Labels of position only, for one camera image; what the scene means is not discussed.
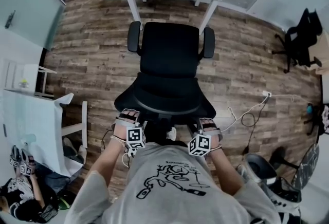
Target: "chair base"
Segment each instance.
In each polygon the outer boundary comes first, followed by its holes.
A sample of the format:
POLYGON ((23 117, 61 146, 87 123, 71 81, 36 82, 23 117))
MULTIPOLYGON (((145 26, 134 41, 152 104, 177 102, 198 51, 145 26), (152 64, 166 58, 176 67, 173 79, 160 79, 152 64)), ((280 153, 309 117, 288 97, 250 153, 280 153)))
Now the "chair base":
POLYGON ((277 170, 280 167, 280 165, 282 165, 282 164, 288 165, 288 166, 290 166, 292 168, 295 168, 295 169, 299 168, 299 166, 286 161, 284 159, 285 156, 286 156, 286 148, 281 146, 273 152, 273 154, 272 154, 272 156, 269 160, 269 163, 273 166, 273 168, 275 170, 277 170))
POLYGON ((284 69, 283 72, 288 73, 288 72, 290 72, 291 60, 294 61, 294 63, 293 63, 294 67, 297 65, 297 61, 296 61, 296 59, 292 58, 291 55, 289 54, 289 52, 286 48, 286 43, 283 41, 283 39, 278 34, 275 34, 275 38, 280 40, 280 42, 282 43, 285 50, 283 50, 283 51, 272 51, 272 55, 275 55, 275 54, 285 54, 285 55, 287 55, 287 68, 284 69))

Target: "wrist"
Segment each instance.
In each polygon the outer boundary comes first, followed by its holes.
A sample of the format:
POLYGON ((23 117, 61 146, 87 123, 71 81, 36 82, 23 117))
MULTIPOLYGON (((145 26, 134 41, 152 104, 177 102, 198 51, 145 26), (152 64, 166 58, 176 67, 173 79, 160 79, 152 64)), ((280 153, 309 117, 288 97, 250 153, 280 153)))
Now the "wrist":
POLYGON ((221 156, 221 155, 225 155, 224 152, 223 152, 223 148, 216 149, 216 150, 211 151, 209 153, 209 156, 211 158, 216 157, 216 156, 221 156))
POLYGON ((120 152, 124 146, 122 143, 114 138, 111 138, 110 142, 108 143, 107 147, 105 148, 105 151, 110 150, 111 152, 118 151, 120 152))

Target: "black cable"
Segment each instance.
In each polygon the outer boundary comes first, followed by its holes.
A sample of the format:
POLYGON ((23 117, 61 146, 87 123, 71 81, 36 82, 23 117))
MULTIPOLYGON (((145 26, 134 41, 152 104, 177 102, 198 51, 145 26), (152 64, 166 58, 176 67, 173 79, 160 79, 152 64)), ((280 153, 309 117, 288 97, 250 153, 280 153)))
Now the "black cable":
POLYGON ((105 138, 106 134, 107 134, 109 131, 112 131, 112 129, 107 130, 106 133, 105 133, 105 135, 104 135, 103 138, 102 138, 102 142, 103 142, 104 149, 105 149, 104 138, 105 138))
POLYGON ((262 113, 262 110, 264 109, 267 101, 269 100, 269 98, 267 98, 267 100, 264 102, 264 105, 262 106, 261 110, 259 111, 258 113, 258 117, 257 117, 257 120, 255 119, 255 115, 251 114, 251 113, 246 113, 244 115, 242 115, 242 118, 241 118, 241 124, 245 127, 252 127, 252 131, 251 131, 251 134, 249 136, 249 141, 248 141, 248 145, 245 147, 245 149, 243 150, 242 152, 242 155, 244 156, 245 154, 248 154, 249 153, 249 144, 250 144, 250 140, 251 140, 251 137, 252 137, 252 134, 253 134, 253 131, 255 130, 255 127, 256 127, 256 124, 257 122, 259 121, 259 118, 261 117, 261 113, 262 113), (252 118, 253 118, 253 124, 252 125, 246 125, 243 123, 243 118, 245 117, 245 115, 251 115, 252 118))

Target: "blue object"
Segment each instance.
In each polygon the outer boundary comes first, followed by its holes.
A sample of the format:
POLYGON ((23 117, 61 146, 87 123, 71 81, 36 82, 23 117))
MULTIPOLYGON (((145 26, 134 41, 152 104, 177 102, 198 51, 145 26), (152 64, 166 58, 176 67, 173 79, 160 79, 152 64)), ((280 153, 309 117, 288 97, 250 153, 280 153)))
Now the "blue object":
POLYGON ((313 107, 312 107, 311 105, 309 105, 309 106, 307 107, 306 112, 307 112, 308 115, 311 115, 311 114, 313 113, 313 107))

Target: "wrist strap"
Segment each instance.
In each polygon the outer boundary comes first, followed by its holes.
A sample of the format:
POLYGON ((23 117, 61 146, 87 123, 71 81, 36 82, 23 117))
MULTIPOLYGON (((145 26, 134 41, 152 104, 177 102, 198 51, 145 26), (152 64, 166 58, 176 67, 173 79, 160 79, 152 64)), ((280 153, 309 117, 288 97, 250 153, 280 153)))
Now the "wrist strap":
POLYGON ((120 142, 122 144, 123 147, 126 147, 126 141, 124 141, 123 139, 121 139, 115 135, 112 135, 110 138, 117 140, 118 142, 120 142))
POLYGON ((210 152, 215 151, 217 149, 221 149, 221 148, 223 148, 223 146, 221 144, 219 144, 216 148, 210 149, 210 152))

